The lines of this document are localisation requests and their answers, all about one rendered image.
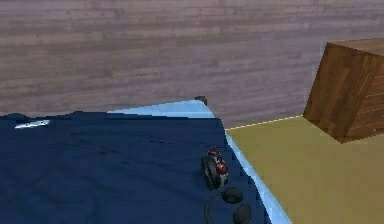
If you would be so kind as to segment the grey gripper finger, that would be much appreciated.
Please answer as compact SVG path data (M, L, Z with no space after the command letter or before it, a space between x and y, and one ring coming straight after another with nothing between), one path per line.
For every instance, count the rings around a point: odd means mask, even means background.
M233 213L234 224L248 224L252 217L252 210L248 204L239 205Z
M210 217L209 209L212 200L220 195L222 199L229 204L237 204L243 200L243 193L236 187L228 187L225 190L218 191L211 195L204 205L204 218L206 224L213 224L213 221ZM241 214L241 210L244 208L244 205L239 205L234 214L233 214L233 223L234 224L244 224L244 216Z

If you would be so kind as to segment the black red alarm clock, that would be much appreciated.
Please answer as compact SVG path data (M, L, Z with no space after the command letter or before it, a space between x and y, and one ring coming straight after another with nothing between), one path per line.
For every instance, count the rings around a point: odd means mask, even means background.
M217 148L210 149L201 158L201 172L209 190L218 189L228 183L228 165Z

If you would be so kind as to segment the bed with dark blue blanket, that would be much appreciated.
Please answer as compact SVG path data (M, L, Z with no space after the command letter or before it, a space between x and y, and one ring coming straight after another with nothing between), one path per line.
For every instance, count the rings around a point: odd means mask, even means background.
M250 224L293 224L199 100L108 112L0 115L0 224L233 224L200 160L217 148Z

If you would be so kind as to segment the brown wooden chest of drawers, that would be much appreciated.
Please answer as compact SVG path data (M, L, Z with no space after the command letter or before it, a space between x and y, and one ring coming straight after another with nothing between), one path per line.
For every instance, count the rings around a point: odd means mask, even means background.
M384 38L328 42L303 117L340 143L384 134Z

